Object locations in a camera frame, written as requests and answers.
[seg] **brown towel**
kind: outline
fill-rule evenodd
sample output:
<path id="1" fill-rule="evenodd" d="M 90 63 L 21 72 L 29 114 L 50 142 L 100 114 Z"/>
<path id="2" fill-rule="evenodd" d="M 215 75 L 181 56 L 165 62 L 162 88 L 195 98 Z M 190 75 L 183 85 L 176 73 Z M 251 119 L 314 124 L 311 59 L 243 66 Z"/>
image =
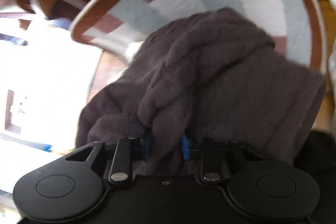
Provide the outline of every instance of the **brown towel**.
<path id="1" fill-rule="evenodd" d="M 152 33 L 116 82 L 83 109 L 76 146 L 116 143 L 151 128 L 141 173 L 180 170 L 181 134 L 249 143 L 288 163 L 324 96 L 323 76 L 274 53 L 274 42 L 230 9 L 176 20 Z"/>

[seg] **silver screw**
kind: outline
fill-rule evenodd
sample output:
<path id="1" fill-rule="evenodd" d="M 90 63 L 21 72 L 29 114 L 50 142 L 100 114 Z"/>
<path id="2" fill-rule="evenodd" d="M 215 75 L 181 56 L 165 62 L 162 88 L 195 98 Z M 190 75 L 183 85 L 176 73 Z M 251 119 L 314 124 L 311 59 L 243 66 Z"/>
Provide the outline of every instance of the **silver screw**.
<path id="1" fill-rule="evenodd" d="M 206 173 L 204 175 L 204 179 L 207 181 L 217 181 L 221 178 L 221 176 L 217 173 Z"/>
<path id="2" fill-rule="evenodd" d="M 127 180 L 127 178 L 128 178 L 128 175 L 123 172 L 114 173 L 111 176 L 111 179 L 113 179 L 114 181 L 124 181 L 124 180 Z"/>

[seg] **folded fabric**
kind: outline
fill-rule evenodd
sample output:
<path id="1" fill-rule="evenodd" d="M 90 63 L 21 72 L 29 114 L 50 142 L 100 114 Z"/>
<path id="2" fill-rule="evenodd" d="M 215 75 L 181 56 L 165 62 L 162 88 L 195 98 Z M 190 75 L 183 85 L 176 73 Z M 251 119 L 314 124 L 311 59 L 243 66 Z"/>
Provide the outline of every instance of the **folded fabric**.
<path id="1" fill-rule="evenodd" d="M 178 174 L 183 133 L 245 142 L 292 164 L 324 91 L 322 75 L 275 53 L 272 39 L 233 10 L 196 14 L 152 33 L 123 76 L 88 103 L 76 147 L 151 128 L 152 156 L 138 173 Z"/>

